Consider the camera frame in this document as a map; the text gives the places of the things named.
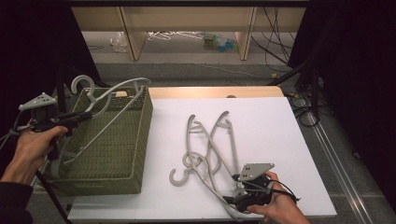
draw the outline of gray floor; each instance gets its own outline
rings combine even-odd
[[[222,35],[234,39],[233,34]],[[148,77],[152,80],[151,86],[254,86],[266,85],[272,80],[272,74],[276,76],[283,74],[266,65],[263,50],[253,42],[247,61],[240,61],[236,51],[218,52],[215,49],[205,48],[201,40],[193,37],[171,35],[171,40],[155,38],[147,40],[140,60],[131,62],[128,53],[114,52],[109,45],[110,38],[115,37],[114,33],[86,33],[84,36],[87,45],[92,49],[92,57],[103,81],[109,84],[131,77]],[[266,46],[262,34],[257,33],[254,37]],[[282,41],[292,46],[292,38],[289,34],[282,34]],[[277,56],[284,57],[277,45],[269,46]],[[274,57],[268,56],[267,62],[272,68],[288,70]],[[296,77],[282,83],[281,89],[284,92],[293,92],[295,79]],[[364,201],[372,223],[396,223],[395,213],[364,164],[352,156],[351,152],[354,148],[350,145],[337,118],[328,115],[331,114],[331,109],[325,105],[320,110],[320,124]],[[314,129],[301,125],[301,131],[338,214],[336,217],[311,217],[311,222],[359,223]],[[73,198],[61,199],[64,206],[71,204],[73,200]],[[35,223],[62,223],[49,197],[40,189],[35,190],[28,209],[34,216]]]

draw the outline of person's right hand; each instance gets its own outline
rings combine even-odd
[[[272,180],[277,179],[277,175],[273,172],[267,171],[265,174]],[[284,190],[282,186],[273,182],[273,189]],[[304,216],[301,210],[297,207],[291,197],[273,192],[272,200],[267,205],[251,205],[247,208],[251,213],[264,215],[264,222],[273,220],[280,224],[298,223],[305,224],[309,223],[308,219]]]

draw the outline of white table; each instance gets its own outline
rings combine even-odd
[[[142,192],[138,195],[77,197],[69,219],[76,222],[176,222],[231,220],[195,173],[181,187],[169,182],[186,152],[186,128],[191,114],[210,131],[219,115],[233,124],[240,168],[244,163],[273,162],[273,169],[293,190],[306,216],[335,216],[330,197],[318,174],[289,103],[284,97],[153,99],[153,117],[148,136]],[[191,136],[193,150],[205,154],[207,140]],[[230,140],[219,130],[215,141],[231,162]],[[223,195],[232,195],[230,177],[222,166],[216,175]],[[245,219],[257,215],[237,214]]]

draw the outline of green basket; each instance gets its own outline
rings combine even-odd
[[[97,98],[107,88],[96,88]],[[126,97],[114,97],[102,115],[82,122],[67,143],[65,153],[77,153],[86,146],[136,95],[134,88],[118,88]],[[81,92],[73,111],[84,111],[90,101],[88,90]],[[106,99],[93,108],[93,114],[105,106]],[[88,196],[136,194],[141,192],[149,126],[152,116],[152,102],[147,87],[127,110],[70,164],[62,156],[58,174],[46,168],[45,176],[58,195]]]

